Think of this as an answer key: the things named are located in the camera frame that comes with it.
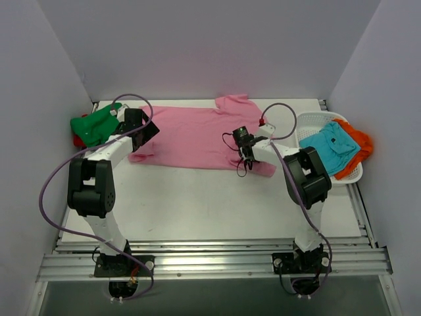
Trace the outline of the pink t-shirt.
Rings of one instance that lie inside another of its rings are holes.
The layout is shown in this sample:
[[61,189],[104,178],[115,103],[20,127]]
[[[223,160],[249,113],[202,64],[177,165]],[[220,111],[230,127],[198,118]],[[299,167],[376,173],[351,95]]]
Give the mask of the pink t-shirt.
[[255,134],[262,111],[246,95],[215,99],[214,108],[154,106],[160,132],[128,156],[131,163],[188,169],[243,170],[229,134]]

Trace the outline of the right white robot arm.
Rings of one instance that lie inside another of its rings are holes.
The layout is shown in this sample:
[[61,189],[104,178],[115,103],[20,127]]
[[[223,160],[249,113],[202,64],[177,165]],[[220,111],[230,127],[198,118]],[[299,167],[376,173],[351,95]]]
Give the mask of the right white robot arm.
[[322,210],[332,182],[315,148],[300,149],[278,144],[274,138],[270,138],[273,129],[269,124],[261,126],[259,134],[255,136],[242,126],[234,130],[232,136],[247,168],[254,163],[268,163],[282,168],[287,192],[303,214],[294,239],[299,251],[292,255],[292,263],[298,271],[305,272],[315,265],[313,251],[323,241]]

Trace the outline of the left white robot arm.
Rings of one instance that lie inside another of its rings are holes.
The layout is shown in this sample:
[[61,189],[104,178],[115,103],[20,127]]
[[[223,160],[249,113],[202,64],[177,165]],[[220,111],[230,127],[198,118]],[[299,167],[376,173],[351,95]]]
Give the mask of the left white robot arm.
[[116,203],[113,170],[130,154],[160,132],[142,109],[124,109],[122,120],[111,134],[110,145],[96,149],[69,166],[67,203],[100,239],[100,254],[110,259],[109,269],[118,276],[133,267],[130,245],[112,212]]

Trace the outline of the green folded t-shirt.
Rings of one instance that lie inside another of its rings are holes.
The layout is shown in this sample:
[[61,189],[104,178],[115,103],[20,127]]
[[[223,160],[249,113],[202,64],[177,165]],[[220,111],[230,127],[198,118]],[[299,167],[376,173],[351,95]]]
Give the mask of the green folded t-shirt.
[[104,144],[116,130],[119,121],[110,114],[110,110],[111,105],[107,105],[84,118],[86,129],[81,138],[86,147]]

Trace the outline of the red folded t-shirt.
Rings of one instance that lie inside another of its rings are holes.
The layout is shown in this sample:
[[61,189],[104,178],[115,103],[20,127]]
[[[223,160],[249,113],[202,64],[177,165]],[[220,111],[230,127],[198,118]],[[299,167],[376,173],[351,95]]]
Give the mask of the red folded t-shirt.
[[85,132],[85,122],[84,118],[87,117],[87,114],[83,114],[81,117],[78,118],[72,118],[70,120],[70,127],[72,129],[73,133],[73,144],[76,147],[85,148],[86,145],[81,138],[82,135],[84,135]]

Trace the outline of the white perforated plastic basket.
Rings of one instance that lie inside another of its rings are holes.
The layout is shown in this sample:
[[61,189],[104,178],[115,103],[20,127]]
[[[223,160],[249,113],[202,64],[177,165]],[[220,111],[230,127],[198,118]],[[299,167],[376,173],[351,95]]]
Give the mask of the white perforated plastic basket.
[[297,117],[297,145],[317,151],[334,186],[353,184],[362,177],[362,163],[357,163],[343,178],[335,177],[362,149],[339,124],[346,121],[343,116],[329,111],[305,112]]

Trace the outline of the turquoise t-shirt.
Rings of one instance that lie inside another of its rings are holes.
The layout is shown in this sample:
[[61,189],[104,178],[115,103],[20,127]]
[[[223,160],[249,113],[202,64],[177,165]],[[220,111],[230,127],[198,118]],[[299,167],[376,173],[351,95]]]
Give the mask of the turquoise t-shirt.
[[325,124],[319,132],[299,140],[299,146],[313,147],[329,176],[342,171],[360,149],[348,133],[334,121]]

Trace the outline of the orange t-shirt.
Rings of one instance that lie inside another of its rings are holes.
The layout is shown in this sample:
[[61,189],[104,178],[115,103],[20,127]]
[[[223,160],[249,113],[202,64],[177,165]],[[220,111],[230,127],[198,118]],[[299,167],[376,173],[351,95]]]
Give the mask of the orange t-shirt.
[[371,156],[374,150],[374,143],[369,135],[354,129],[348,122],[338,118],[335,118],[334,122],[337,122],[360,147],[359,151],[348,162],[346,167],[334,175],[336,180],[342,180],[349,176],[359,163],[362,163]]

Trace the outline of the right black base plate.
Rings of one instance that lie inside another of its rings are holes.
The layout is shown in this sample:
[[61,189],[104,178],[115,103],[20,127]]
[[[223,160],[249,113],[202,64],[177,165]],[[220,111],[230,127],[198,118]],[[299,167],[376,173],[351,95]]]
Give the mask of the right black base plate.
[[272,266],[274,273],[277,275],[317,275],[318,273],[324,274],[332,271],[326,252],[316,254],[273,253]]

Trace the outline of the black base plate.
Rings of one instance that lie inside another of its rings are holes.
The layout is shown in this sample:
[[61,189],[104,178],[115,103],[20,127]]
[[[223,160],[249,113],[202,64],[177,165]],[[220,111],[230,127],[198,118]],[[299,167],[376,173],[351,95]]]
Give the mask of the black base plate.
[[149,277],[153,273],[155,266],[155,256],[153,255],[135,255],[139,262],[145,267],[141,267],[139,263],[128,259],[123,255],[104,255],[101,254],[96,259],[94,277],[97,278],[117,278],[117,277]]
[[324,274],[332,271],[326,252],[316,254],[273,253],[272,266],[274,273],[277,275],[317,275],[318,273]]

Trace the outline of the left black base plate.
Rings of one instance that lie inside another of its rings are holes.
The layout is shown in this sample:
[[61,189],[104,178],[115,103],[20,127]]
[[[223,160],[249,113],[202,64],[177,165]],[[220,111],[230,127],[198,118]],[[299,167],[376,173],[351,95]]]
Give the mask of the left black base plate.
[[153,255],[135,255],[139,262],[145,267],[141,267],[139,263],[128,259],[123,255],[104,255],[101,254],[96,259],[94,277],[97,278],[117,278],[117,277],[149,277],[153,273],[155,266],[155,256]]

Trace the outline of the aluminium rail frame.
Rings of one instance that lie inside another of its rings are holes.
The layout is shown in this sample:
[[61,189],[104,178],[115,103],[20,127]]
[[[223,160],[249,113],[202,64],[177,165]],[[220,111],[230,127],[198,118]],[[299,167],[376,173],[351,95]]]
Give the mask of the aluminium rail frame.
[[[316,99],[234,101],[228,105],[236,115],[233,122],[210,122],[216,128],[209,140],[223,156],[223,169],[146,165],[127,157],[115,165],[115,219],[136,255],[155,256],[156,279],[270,277],[272,254],[292,251],[301,211],[285,190],[283,172],[267,177],[256,173],[255,165],[240,178],[239,156],[221,138],[243,125],[254,134],[260,112],[277,101],[298,113],[321,111]],[[355,186],[334,186],[323,209],[322,231],[333,249],[330,276],[391,274],[387,250],[374,245],[357,193]],[[88,252],[98,241],[60,235],[55,253],[44,256],[38,279],[95,279]]]

